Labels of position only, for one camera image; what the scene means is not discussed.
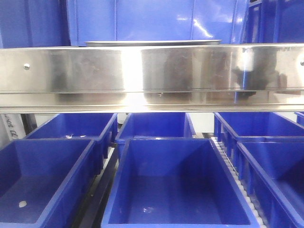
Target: blue crate wall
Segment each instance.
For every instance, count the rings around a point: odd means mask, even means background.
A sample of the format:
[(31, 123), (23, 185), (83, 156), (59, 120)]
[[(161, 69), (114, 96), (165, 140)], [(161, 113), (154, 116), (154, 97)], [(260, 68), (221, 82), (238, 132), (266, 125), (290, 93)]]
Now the blue crate wall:
[(69, 46), (66, 0), (1, 0), (0, 48)]
[(304, 42), (304, 1), (256, 0), (249, 5), (245, 43)]
[(72, 45), (96, 40), (241, 43), (249, 0), (67, 0)]

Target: stainless steel rail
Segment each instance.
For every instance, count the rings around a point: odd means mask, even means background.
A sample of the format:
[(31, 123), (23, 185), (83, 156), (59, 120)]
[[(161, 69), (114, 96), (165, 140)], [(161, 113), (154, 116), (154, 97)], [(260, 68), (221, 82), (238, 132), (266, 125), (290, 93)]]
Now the stainless steel rail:
[(304, 44), (0, 50), (0, 113), (304, 110)]

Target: rivet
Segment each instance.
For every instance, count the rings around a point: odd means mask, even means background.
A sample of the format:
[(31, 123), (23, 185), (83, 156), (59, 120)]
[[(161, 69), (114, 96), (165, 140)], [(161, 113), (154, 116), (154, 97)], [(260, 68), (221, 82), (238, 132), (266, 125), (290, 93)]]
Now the rivet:
[(30, 68), (30, 65), (28, 63), (26, 63), (26, 64), (23, 65), (23, 69), (29, 70), (29, 68)]

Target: blue plastic surface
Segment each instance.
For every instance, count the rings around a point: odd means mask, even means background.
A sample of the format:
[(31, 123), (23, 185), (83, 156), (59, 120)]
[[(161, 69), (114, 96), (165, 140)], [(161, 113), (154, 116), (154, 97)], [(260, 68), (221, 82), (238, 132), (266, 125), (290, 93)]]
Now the blue plastic surface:
[(94, 151), (99, 154), (96, 173), (103, 167), (103, 157), (108, 156), (108, 146), (114, 143), (117, 135), (117, 114), (86, 113), (58, 114), (30, 134), (27, 139), (90, 139), (97, 143)]
[(302, 0), (257, 0), (250, 3), (247, 43), (304, 42)]
[(96, 40), (240, 43), (249, 0), (68, 0), (72, 45)]
[(69, 46), (66, 0), (1, 0), (0, 48)]
[(188, 113), (133, 113), (127, 116), (115, 142), (118, 144), (119, 158), (121, 158), (127, 139), (192, 138), (195, 134)]
[(238, 142), (239, 178), (270, 228), (304, 227), (304, 142)]
[(302, 126), (304, 126), (304, 113), (301, 112), (296, 112), (295, 113), (297, 115), (296, 117), (296, 122)]
[[(0, 227), (68, 228), (95, 175), (90, 140), (15, 140), (0, 151)], [(19, 207), (26, 201), (26, 206)]]
[(102, 228), (258, 228), (214, 148), (207, 139), (129, 141)]
[(218, 141), (227, 147), (227, 155), (238, 168), (238, 155), (234, 154), (237, 141), (291, 142), (304, 141), (304, 127), (278, 113), (227, 112), (214, 113)]

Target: water droplet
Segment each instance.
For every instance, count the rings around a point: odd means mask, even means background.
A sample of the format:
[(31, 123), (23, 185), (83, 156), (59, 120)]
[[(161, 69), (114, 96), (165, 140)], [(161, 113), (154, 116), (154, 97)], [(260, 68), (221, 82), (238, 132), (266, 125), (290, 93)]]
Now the water droplet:
[(23, 208), (23, 207), (25, 207), (27, 205), (27, 202), (26, 201), (20, 201), (19, 202), (19, 207), (20, 208)]

